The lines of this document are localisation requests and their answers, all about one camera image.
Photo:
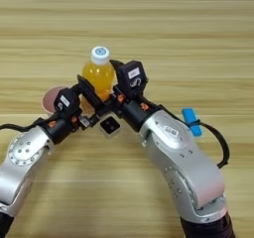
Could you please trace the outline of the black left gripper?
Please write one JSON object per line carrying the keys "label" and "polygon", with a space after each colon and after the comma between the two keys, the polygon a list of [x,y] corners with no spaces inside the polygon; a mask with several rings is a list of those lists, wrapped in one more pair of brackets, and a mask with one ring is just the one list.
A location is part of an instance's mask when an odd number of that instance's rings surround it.
{"label": "black left gripper", "polygon": [[[68,89],[69,96],[80,96],[81,87],[79,84]],[[78,129],[86,130],[89,127],[95,126],[100,121],[97,114],[90,117],[76,113],[66,118],[62,114],[55,113],[49,118],[49,121],[43,124],[43,129],[46,131],[49,138],[55,145],[60,144],[71,133]]]}

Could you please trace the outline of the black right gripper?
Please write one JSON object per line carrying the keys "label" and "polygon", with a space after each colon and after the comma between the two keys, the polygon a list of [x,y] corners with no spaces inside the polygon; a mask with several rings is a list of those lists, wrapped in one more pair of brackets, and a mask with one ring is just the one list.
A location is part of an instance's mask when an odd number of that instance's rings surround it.
{"label": "black right gripper", "polygon": [[[116,59],[111,59],[110,63],[115,71],[124,65],[122,61]],[[125,120],[135,132],[139,132],[143,124],[159,110],[157,104],[149,101],[142,94],[130,97],[120,92],[114,92],[108,100],[102,102],[87,79],[79,75],[77,80],[83,97],[81,106],[84,112],[89,112],[92,109],[98,110],[100,114],[112,112],[118,118]]]}

